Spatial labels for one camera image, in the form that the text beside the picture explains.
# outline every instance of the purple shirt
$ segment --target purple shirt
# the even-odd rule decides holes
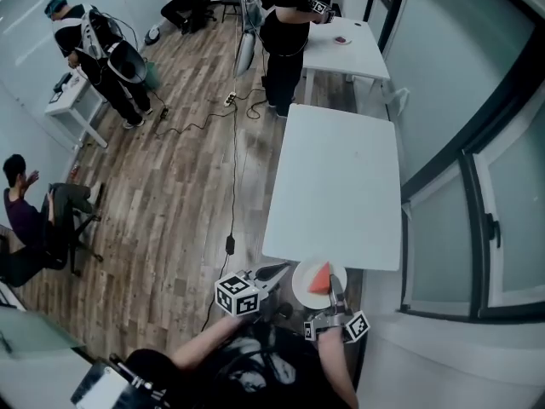
[[[17,238],[26,246],[40,246],[42,243],[43,216],[25,199],[9,201],[9,189],[3,191],[3,203],[6,206],[9,223]]]

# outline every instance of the watermelon slice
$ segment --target watermelon slice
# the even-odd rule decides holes
[[[308,287],[308,292],[312,294],[330,293],[330,263],[327,262],[314,276],[313,282]]]

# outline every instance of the floor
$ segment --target floor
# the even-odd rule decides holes
[[[202,124],[209,113],[229,112],[223,101],[232,90],[245,97],[261,87],[258,46],[235,89],[235,27],[230,16],[190,36],[170,29],[146,48],[145,56],[157,64],[162,80],[157,94],[169,105],[169,116],[160,122],[162,106],[151,96],[153,115],[143,127],[127,131],[108,107],[98,131],[109,147],[88,140],[77,160],[75,182],[106,184],[102,222],[89,231],[104,262],[80,255],[81,279],[67,268],[44,270],[17,291],[28,308],[46,313],[93,355],[125,356],[143,347],[171,352],[206,319],[232,223],[233,117],[212,117],[204,130],[183,135],[156,132]],[[313,92],[314,105],[355,112],[352,86],[341,75],[317,75]],[[255,108],[260,119],[245,116],[264,98],[254,91],[237,101],[236,250],[229,271],[270,261],[261,255],[261,243],[285,121],[264,105]],[[214,321],[219,312],[212,310]]]

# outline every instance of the white table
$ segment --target white table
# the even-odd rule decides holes
[[[83,147],[85,133],[89,133],[101,147],[108,147],[108,143],[104,138],[91,126],[91,121],[102,105],[102,96],[76,70],[72,71],[72,78],[67,85],[68,88],[62,93],[59,100],[46,106],[45,114],[49,115],[62,133],[79,147]],[[70,130],[72,120],[79,124],[79,126],[76,126],[79,135],[75,135]]]
[[[397,270],[399,189],[392,123],[291,105],[262,252]]]
[[[334,37],[344,37],[352,42],[340,45],[333,41]],[[305,87],[307,105],[311,103],[314,75],[317,70],[372,78],[373,83],[390,79],[369,25],[348,18],[335,17],[329,24],[310,24],[303,68],[307,69]]]

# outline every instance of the extension cord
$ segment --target extension cord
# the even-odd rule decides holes
[[[225,99],[225,101],[223,102],[223,106],[224,106],[224,107],[229,107],[229,106],[231,106],[232,103],[233,103],[233,101],[235,100],[236,96],[237,96],[237,93],[234,92],[234,91],[231,91],[231,94],[229,94],[229,95],[227,96],[227,98]]]

